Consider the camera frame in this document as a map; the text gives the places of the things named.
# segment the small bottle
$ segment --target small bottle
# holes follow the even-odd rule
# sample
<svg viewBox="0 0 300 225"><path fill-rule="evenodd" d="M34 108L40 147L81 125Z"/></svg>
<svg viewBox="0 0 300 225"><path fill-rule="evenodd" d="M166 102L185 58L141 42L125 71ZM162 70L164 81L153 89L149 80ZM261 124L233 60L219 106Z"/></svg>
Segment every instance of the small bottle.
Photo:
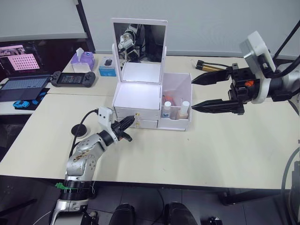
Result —
<svg viewBox="0 0 300 225"><path fill-rule="evenodd" d="M171 114L171 102L166 101L165 105L163 107L163 112L162 112L162 116L163 118L170 118L170 114Z"/></svg>
<svg viewBox="0 0 300 225"><path fill-rule="evenodd" d="M181 104L181 108L177 111L176 119L187 119L188 118L188 108L189 108L189 102L184 101Z"/></svg>

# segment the white drawer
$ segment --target white drawer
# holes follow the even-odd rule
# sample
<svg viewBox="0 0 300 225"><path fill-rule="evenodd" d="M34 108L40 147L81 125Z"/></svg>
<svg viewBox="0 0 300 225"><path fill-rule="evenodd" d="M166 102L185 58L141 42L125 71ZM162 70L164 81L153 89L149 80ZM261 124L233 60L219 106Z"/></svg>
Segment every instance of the white drawer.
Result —
<svg viewBox="0 0 300 225"><path fill-rule="evenodd" d="M158 121L136 119L130 127L156 129L158 127Z"/></svg>
<svg viewBox="0 0 300 225"><path fill-rule="evenodd" d="M135 116L137 120L158 120L160 117L159 110L149 109L129 109L129 108L118 108L115 107L117 117L125 118L127 116Z"/></svg>

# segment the pink pattern on screen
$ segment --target pink pattern on screen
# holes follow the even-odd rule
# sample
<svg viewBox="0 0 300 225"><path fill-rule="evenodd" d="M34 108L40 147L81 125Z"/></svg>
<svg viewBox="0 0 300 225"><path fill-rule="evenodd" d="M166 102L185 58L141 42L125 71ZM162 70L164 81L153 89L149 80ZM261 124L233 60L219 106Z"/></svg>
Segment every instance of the pink pattern on screen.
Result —
<svg viewBox="0 0 300 225"><path fill-rule="evenodd" d="M39 69L33 54L10 55L8 59L15 70Z"/></svg>

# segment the white bottle cap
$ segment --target white bottle cap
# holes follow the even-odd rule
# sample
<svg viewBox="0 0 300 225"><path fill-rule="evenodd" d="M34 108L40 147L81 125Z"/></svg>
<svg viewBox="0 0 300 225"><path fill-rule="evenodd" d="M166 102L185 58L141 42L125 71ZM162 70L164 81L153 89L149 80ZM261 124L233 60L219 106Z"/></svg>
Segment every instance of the white bottle cap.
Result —
<svg viewBox="0 0 300 225"><path fill-rule="evenodd" d="M171 102L166 101L166 102L165 102L164 109L165 109L165 110L170 110L170 108L171 108Z"/></svg>
<svg viewBox="0 0 300 225"><path fill-rule="evenodd" d="M188 101L184 101L182 102L181 104L181 108L180 108L180 114L183 115L183 114L187 114L188 112L188 107L189 107L189 102Z"/></svg>

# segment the laptop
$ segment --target laptop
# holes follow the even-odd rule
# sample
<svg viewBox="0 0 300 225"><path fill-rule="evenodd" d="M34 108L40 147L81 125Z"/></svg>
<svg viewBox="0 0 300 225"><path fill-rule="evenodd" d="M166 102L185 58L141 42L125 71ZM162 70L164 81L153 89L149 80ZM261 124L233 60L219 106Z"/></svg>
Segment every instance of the laptop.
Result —
<svg viewBox="0 0 300 225"><path fill-rule="evenodd" d="M0 68L8 77L0 102L35 99L50 79L32 45L0 46Z"/></svg>

